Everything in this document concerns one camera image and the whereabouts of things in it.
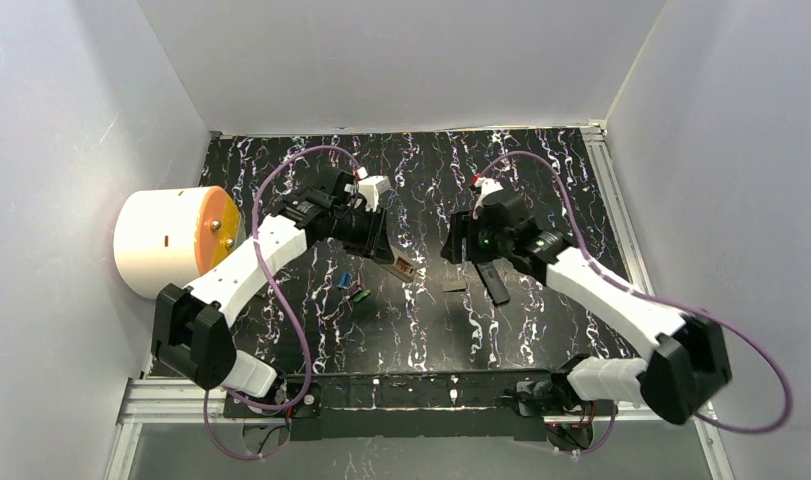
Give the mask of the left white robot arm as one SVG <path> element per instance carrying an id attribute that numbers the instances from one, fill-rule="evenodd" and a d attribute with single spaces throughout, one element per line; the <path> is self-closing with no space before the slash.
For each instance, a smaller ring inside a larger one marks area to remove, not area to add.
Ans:
<path id="1" fill-rule="evenodd" d="M 158 294 L 153 357 L 205 390 L 222 387 L 264 398 L 278 377 L 264 361 L 236 348 L 231 327 L 277 273 L 317 242 L 334 239 L 354 256 L 396 264 L 380 196 L 383 175 L 359 179 L 331 169 L 313 184 L 279 198 L 251 236 L 203 276 Z"/>

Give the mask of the green battery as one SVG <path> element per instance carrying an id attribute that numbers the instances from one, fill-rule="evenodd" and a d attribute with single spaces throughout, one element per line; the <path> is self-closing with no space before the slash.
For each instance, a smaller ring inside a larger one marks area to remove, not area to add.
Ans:
<path id="1" fill-rule="evenodd" d="M 359 303 L 359 302 L 363 301 L 364 299 L 366 299 L 367 297 L 369 297 L 370 295 L 371 295 L 371 290 L 370 289 L 363 289 L 363 290 L 360 290 L 357 293 L 355 293 L 350 298 L 350 300 L 353 303 Z"/>

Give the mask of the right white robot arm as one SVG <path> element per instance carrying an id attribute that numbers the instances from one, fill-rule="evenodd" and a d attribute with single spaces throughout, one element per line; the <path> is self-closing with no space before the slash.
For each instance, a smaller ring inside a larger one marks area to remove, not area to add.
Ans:
<path id="1" fill-rule="evenodd" d="M 493 192 L 476 209 L 454 213 L 441 256 L 452 264 L 472 263 L 495 306 L 510 301 L 494 266 L 504 259 L 580 304 L 635 349 L 634 358 L 574 357 L 549 379 L 513 392 L 527 407 L 630 402 L 681 425 L 732 379 L 719 325 L 639 298 L 623 280 L 609 284 L 590 267 L 575 239 L 541 226 L 516 193 Z"/>

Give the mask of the grey battery cover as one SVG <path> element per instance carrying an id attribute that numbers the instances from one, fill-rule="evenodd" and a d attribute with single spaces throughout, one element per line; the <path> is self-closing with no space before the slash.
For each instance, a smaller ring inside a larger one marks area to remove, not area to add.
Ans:
<path id="1" fill-rule="evenodd" d="M 447 281 L 442 284 L 442 291 L 444 293 L 462 292 L 466 291 L 468 284 L 466 281 Z"/>

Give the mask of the white remote control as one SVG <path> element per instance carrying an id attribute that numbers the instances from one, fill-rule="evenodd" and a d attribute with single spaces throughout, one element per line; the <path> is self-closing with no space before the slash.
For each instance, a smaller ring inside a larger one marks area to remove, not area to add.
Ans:
<path id="1" fill-rule="evenodd" d="M 413 282 L 418 269 L 414 261 L 394 246 L 382 249 L 375 262 L 403 283 Z"/>

